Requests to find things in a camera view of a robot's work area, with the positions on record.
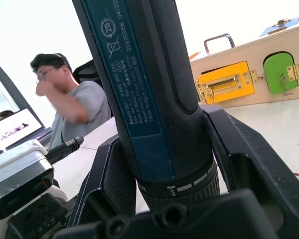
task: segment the white table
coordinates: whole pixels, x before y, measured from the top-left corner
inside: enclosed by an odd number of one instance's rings
[[[299,100],[227,108],[226,111],[261,133],[292,172],[299,173]],[[98,147],[115,134],[112,118],[87,135],[77,152],[54,165],[55,178],[69,199],[79,192]],[[227,191],[221,177],[220,189],[222,193]],[[138,191],[137,212],[146,210],[148,207]]]

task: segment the laptop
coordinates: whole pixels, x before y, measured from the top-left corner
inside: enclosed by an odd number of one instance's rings
[[[49,132],[28,109],[18,111],[0,120],[0,153],[31,139],[40,140]]]

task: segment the yellow latch panel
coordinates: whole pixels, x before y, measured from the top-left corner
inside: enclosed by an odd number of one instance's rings
[[[202,74],[197,88],[207,104],[214,104],[253,94],[252,75],[244,61]]]

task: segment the black tool holder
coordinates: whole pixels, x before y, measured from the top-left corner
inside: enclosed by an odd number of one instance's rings
[[[299,239],[299,180],[258,132],[218,106],[202,109],[229,194],[135,216],[136,181],[115,136],[99,147],[69,228],[54,238]]]

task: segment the blue label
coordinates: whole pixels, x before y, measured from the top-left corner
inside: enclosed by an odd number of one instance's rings
[[[173,180],[167,144],[124,0],[83,3],[143,180]]]

